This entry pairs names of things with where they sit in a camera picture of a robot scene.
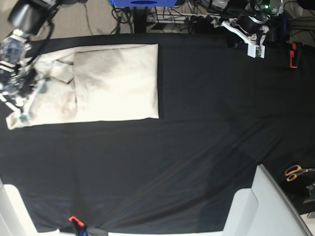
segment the white cloth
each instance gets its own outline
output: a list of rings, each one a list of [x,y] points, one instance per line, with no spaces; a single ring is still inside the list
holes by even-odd
[[[158,116],[158,45],[78,47],[42,55],[35,65],[48,77],[31,119],[7,117],[9,129]]]

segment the black table surface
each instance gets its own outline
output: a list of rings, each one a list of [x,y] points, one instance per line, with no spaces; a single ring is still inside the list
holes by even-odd
[[[286,183],[291,164],[315,167],[315,57],[289,68],[289,46],[265,59],[225,37],[101,35],[51,40],[75,46],[159,44],[160,119],[43,125],[9,131],[0,105],[0,176],[15,185],[40,232],[75,214],[108,232],[221,231],[234,193],[263,163],[300,213],[309,174]]]

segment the scissors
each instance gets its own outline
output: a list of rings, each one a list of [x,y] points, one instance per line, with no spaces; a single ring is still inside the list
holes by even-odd
[[[315,171],[315,168],[303,169],[300,165],[291,166],[285,172],[286,181],[288,182],[293,181],[296,178],[298,178],[298,176],[313,171]]]

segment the black tablecloth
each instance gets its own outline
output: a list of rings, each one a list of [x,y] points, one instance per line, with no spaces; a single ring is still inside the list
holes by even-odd
[[[108,232],[220,231],[260,163],[300,213],[315,209],[301,204],[312,175],[284,182],[290,164],[315,167],[314,53],[290,69],[286,45],[253,59],[224,36],[186,34],[54,39],[46,52],[122,43],[159,44],[159,120],[9,131],[0,105],[0,176],[40,232],[73,214]]]

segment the orange-handled scissors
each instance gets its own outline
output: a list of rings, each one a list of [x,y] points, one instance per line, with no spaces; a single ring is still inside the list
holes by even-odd
[[[285,172],[286,181],[288,182],[293,181],[296,178],[298,178],[298,176],[305,174],[307,172],[313,172],[313,171],[315,171],[315,168],[303,169],[300,165],[291,166]]]

